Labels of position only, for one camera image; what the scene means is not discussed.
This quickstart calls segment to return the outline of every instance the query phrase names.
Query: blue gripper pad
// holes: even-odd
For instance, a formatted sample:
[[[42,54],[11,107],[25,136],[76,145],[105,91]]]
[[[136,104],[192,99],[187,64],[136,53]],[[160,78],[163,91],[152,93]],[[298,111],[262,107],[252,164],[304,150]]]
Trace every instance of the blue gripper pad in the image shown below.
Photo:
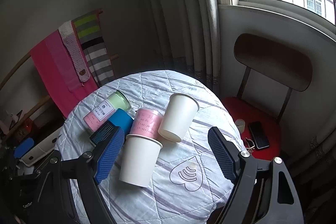
[[[232,183],[235,183],[238,179],[235,172],[235,162],[213,128],[208,132],[208,143],[224,177],[229,179]]]
[[[14,158],[19,159],[34,146],[32,138],[25,139],[18,147],[14,149]]]
[[[100,184],[103,179],[108,177],[116,157],[124,144],[124,140],[125,133],[119,128],[97,161],[97,172],[94,176],[97,184]]]

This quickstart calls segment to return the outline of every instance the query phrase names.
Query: white paper cup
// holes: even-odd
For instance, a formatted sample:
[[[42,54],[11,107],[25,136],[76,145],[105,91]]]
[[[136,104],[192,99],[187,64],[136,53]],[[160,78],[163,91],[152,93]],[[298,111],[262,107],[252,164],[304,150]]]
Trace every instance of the white paper cup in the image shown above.
[[[237,126],[239,133],[242,134],[245,130],[245,121],[243,119],[238,119],[235,121],[235,125]]]
[[[162,144],[152,138],[128,134],[119,180],[148,187]]]
[[[186,94],[174,93],[159,127],[159,134],[172,142],[181,142],[197,111],[197,101]]]

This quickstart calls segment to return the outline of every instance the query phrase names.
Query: blue container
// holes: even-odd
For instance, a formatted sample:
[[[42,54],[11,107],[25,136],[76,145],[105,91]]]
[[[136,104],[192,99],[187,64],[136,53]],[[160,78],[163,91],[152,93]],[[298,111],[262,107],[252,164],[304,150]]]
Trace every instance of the blue container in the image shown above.
[[[121,127],[125,135],[129,134],[133,124],[133,118],[121,108],[118,108],[117,111],[108,119],[108,121],[117,127]]]
[[[19,159],[26,154],[34,146],[34,140],[27,138],[20,145],[14,149],[14,158]]]

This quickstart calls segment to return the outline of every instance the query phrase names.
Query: table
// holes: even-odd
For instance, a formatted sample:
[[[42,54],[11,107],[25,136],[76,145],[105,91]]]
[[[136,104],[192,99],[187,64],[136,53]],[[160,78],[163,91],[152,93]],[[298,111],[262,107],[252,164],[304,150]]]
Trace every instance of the table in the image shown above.
[[[63,160],[77,158],[92,151],[92,132],[83,117],[117,89],[132,103],[131,116],[140,107],[149,107],[164,114],[173,93],[194,97],[200,110],[181,143],[160,139],[163,148],[148,188],[119,181],[120,151],[109,177],[99,188],[115,220],[138,224],[204,223],[211,212],[224,206],[233,184],[224,178],[209,147],[207,133],[217,126],[227,140],[245,150],[231,116],[220,100],[199,81],[170,70],[148,71],[129,75],[101,87],[81,101],[70,113],[56,142]],[[196,181],[187,182],[179,176],[192,163]],[[78,191],[71,181],[72,193],[82,223],[89,223]]]

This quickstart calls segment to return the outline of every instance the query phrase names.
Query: bottle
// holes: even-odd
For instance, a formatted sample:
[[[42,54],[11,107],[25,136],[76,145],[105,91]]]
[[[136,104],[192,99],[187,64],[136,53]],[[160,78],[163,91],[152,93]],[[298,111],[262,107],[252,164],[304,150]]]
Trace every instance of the bottle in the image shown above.
[[[93,132],[96,132],[118,108],[125,111],[128,111],[131,108],[130,102],[120,90],[112,93],[92,111],[90,111],[84,117],[84,121]]]

